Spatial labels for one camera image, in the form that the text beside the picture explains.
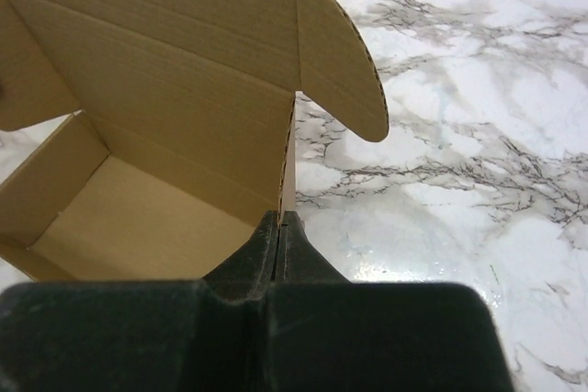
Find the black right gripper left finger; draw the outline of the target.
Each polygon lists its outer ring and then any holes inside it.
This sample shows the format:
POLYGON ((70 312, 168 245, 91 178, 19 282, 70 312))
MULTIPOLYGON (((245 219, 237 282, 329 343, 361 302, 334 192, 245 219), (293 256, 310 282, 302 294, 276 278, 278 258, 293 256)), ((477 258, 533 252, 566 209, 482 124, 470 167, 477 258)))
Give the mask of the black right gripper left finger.
POLYGON ((198 280, 22 283, 1 296, 4 391, 263 391, 277 214, 198 280))

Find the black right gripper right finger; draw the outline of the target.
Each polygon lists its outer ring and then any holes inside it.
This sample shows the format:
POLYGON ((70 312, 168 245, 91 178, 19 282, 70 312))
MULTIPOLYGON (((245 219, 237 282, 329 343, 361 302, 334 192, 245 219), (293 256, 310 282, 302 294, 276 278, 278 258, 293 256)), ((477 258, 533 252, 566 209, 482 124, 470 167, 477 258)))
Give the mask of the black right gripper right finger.
POLYGON ((283 218, 264 298, 267 391, 506 391, 491 314, 456 283, 352 283, 283 218))

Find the brown cardboard box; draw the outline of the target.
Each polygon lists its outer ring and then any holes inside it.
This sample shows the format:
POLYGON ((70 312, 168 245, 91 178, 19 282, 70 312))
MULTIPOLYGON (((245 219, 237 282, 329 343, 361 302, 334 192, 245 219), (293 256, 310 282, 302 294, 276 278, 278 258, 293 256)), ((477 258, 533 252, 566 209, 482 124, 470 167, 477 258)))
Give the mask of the brown cardboard box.
POLYGON ((335 0, 1 0, 1 128, 55 127, 2 183, 2 257, 39 281, 201 277, 290 204, 297 93, 388 134, 335 0))

